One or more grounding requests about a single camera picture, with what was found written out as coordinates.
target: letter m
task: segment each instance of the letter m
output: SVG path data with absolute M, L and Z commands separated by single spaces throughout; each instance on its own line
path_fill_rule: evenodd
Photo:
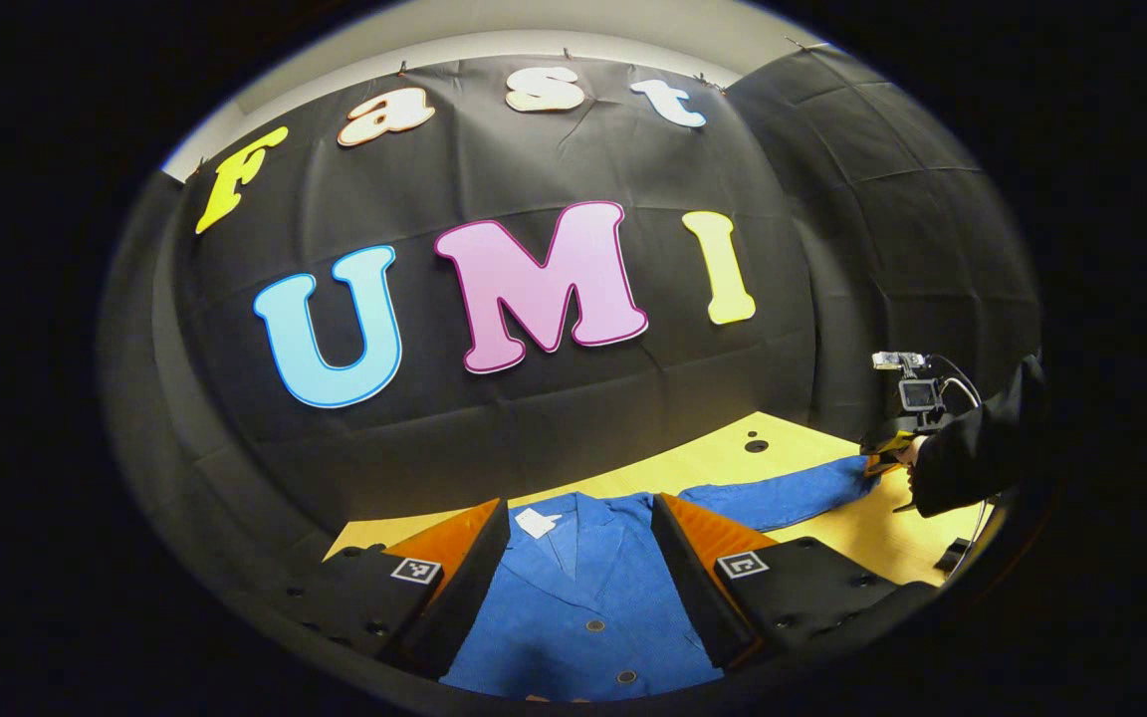
M 555 219 L 547 263 L 539 264 L 499 223 L 470 223 L 443 233 L 436 252 L 454 262 L 463 287 L 471 350 L 463 364 L 474 374 L 520 364 L 524 344 L 507 333 L 504 306 L 547 353 L 561 344 L 570 295 L 577 291 L 574 341 L 602 345 L 638 336 L 649 317 L 637 309 L 623 267 L 612 201 L 584 201 Z

